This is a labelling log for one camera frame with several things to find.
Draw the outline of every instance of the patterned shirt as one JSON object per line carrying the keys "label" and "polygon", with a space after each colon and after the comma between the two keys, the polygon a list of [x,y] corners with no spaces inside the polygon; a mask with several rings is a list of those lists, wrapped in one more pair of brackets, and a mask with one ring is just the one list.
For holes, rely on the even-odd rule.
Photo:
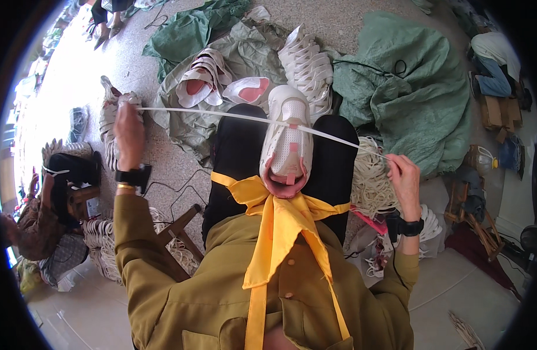
{"label": "patterned shirt", "polygon": [[20,239],[18,250],[20,254],[31,261],[48,258],[53,254],[66,226],[59,223],[59,218],[53,211],[41,205],[41,199],[34,198],[18,220]]}

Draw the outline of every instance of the jacket pocket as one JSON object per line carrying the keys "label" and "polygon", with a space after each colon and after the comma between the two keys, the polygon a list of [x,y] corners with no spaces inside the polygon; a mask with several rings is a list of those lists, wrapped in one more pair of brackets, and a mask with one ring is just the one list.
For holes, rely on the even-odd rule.
{"label": "jacket pocket", "polygon": [[348,337],[342,342],[333,344],[327,348],[327,350],[352,350],[354,349],[354,338]]}
{"label": "jacket pocket", "polygon": [[183,330],[181,336],[183,338],[183,349],[185,350],[219,349],[218,337],[213,335]]}

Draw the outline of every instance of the red cloth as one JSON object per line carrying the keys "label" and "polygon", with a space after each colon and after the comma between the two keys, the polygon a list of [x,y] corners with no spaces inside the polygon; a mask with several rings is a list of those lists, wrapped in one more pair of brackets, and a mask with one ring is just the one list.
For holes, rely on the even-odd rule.
{"label": "red cloth", "polygon": [[515,289],[513,282],[511,282],[508,275],[503,271],[498,258],[496,257],[492,262],[488,262],[486,249],[466,222],[457,225],[455,232],[445,240],[445,246],[455,249],[479,269],[486,272],[488,276],[492,277],[503,288],[511,290],[517,299],[522,299]]}

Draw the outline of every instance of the wooden stool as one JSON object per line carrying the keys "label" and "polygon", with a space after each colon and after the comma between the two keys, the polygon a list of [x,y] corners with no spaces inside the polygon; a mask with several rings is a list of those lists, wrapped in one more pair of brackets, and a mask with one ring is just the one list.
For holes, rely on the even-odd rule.
{"label": "wooden stool", "polygon": [[[169,244],[169,242],[171,242],[172,239],[177,237],[181,240],[181,242],[183,242],[183,244],[185,244],[185,248],[187,248],[191,252],[195,260],[197,260],[198,262],[202,262],[204,256],[184,230],[185,226],[187,226],[187,224],[195,217],[196,214],[200,213],[200,211],[201,207],[198,204],[195,204],[185,214],[181,215],[177,220],[164,228],[158,234],[159,244],[162,247],[165,247]],[[189,279],[191,277],[181,267],[181,265],[177,263],[177,261],[168,252],[167,249],[163,249],[163,252],[165,252],[164,256],[166,257],[167,264],[175,272],[176,282],[183,282],[184,280]]]}
{"label": "wooden stool", "polygon": [[88,206],[86,201],[99,196],[99,186],[88,186],[77,190],[68,190],[68,212],[76,220],[88,221]]}

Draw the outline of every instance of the plastic bottle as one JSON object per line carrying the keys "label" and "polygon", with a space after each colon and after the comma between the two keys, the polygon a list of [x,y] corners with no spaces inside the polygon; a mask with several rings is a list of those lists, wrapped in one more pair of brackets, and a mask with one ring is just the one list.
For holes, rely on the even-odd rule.
{"label": "plastic bottle", "polygon": [[471,144],[463,163],[475,168],[480,176],[485,176],[490,170],[498,167],[498,159],[478,144]]}

